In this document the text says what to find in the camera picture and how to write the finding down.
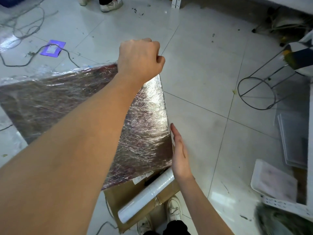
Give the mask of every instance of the white sneaker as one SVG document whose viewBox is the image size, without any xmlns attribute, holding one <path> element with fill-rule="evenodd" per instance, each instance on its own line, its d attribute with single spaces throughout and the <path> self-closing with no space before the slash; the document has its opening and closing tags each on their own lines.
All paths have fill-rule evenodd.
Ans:
<svg viewBox="0 0 313 235">
<path fill-rule="evenodd" d="M 152 230 L 152 226 L 151 226 L 151 222 L 148 219 L 148 217 L 144 217 L 142 220 L 140 220 L 137 223 L 137 232 L 138 235 L 143 235 L 144 233 L 146 233 L 147 231 L 151 231 Z"/>
<path fill-rule="evenodd" d="M 81 5 L 81 6 L 85 6 L 87 5 L 87 3 L 89 2 L 90 0 L 78 0 L 78 3 Z"/>
<path fill-rule="evenodd" d="M 122 0 L 113 0 L 107 5 L 100 5 L 100 10 L 102 12 L 109 12 L 119 9 L 123 5 Z"/>
<path fill-rule="evenodd" d="M 172 196 L 166 203 L 167 210 L 167 222 L 174 220 L 182 220 L 182 210 L 179 199 L 176 196 Z"/>
</svg>

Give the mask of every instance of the tile floor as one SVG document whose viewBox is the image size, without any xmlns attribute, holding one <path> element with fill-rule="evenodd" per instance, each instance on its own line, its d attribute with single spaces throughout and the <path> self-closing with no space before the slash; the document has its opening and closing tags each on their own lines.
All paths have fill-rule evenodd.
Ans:
<svg viewBox="0 0 313 235">
<path fill-rule="evenodd" d="M 0 19 L 38 1 L 27 0 L 12 9 L 0 8 Z M 246 0 L 183 0 L 178 11 L 171 9 L 169 0 L 124 0 L 118 11 L 102 13 L 98 5 L 98 0 L 86 7 L 79 6 L 76 0 L 45 0 L 41 7 L 49 16 L 37 33 L 17 47 L 12 30 L 0 27 L 0 51 L 6 63 L 26 63 L 28 53 L 37 51 L 50 39 L 65 41 L 65 48 L 79 66 L 115 62 L 123 40 L 158 40 L 160 54 L 166 58 L 161 80 L 169 121 L 176 124 L 186 142 L 196 181 L 235 234 L 259 234 L 254 208 L 260 198 L 249 186 L 255 160 L 262 158 L 284 171 L 290 170 L 282 162 L 274 127 L 275 109 L 249 108 L 233 90 L 240 79 L 280 50 L 277 39 L 251 33 L 263 18 L 266 6 Z M 34 9 L 18 20 L 17 27 L 26 32 L 29 27 L 25 25 L 41 16 L 42 10 Z M 11 75 L 72 68 L 75 66 L 64 51 L 58 58 L 37 55 L 26 67 L 0 64 L 0 82 Z M 10 123 L 0 108 L 0 128 Z M 0 132 L 0 166 L 25 146 L 14 127 Z M 182 202 L 183 221 L 195 235 L 181 193 L 177 196 Z M 104 194 L 100 193 L 88 235 L 96 234 L 105 221 L 114 223 Z M 118 232 L 108 226 L 99 234 Z M 135 227 L 126 234 L 136 234 Z"/>
</svg>

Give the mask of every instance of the white roll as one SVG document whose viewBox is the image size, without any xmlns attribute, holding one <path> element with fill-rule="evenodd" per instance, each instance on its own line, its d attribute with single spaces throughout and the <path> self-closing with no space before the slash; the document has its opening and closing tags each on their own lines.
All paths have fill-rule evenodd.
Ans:
<svg viewBox="0 0 313 235">
<path fill-rule="evenodd" d="M 135 198 L 127 203 L 118 212 L 118 217 L 122 223 L 126 223 L 140 209 L 142 209 L 150 200 L 160 193 L 166 186 L 174 180 L 172 168 L 167 169 L 154 182 L 141 191 Z"/>
</svg>

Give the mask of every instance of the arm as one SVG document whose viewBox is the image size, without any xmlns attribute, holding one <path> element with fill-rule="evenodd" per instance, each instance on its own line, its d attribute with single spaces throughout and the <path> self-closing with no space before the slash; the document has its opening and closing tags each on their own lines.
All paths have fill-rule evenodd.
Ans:
<svg viewBox="0 0 313 235">
<path fill-rule="evenodd" d="M 159 48 L 123 42 L 115 78 L 0 169 L 2 234 L 86 234 L 129 106 L 162 71 Z"/>
<path fill-rule="evenodd" d="M 174 177 L 179 184 L 198 234 L 206 235 L 210 232 L 212 235 L 233 235 L 233 232 L 215 211 L 194 179 L 189 166 L 186 146 L 173 123 L 171 124 L 171 131 L 175 141 L 172 164 Z"/>
</svg>

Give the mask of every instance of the right hand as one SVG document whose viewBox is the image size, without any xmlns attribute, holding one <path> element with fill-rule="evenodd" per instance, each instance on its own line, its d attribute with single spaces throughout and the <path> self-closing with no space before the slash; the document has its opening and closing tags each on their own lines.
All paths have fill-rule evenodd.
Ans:
<svg viewBox="0 0 313 235">
<path fill-rule="evenodd" d="M 172 170 L 178 183 L 183 183 L 186 180 L 194 179 L 189 165 L 189 155 L 187 148 L 182 140 L 182 136 L 173 123 L 171 123 L 171 131 L 173 132 L 175 141 Z"/>
<path fill-rule="evenodd" d="M 159 56 L 160 43 L 150 38 L 128 40 L 120 44 L 118 73 L 140 87 L 158 75 L 165 58 Z"/>
</svg>

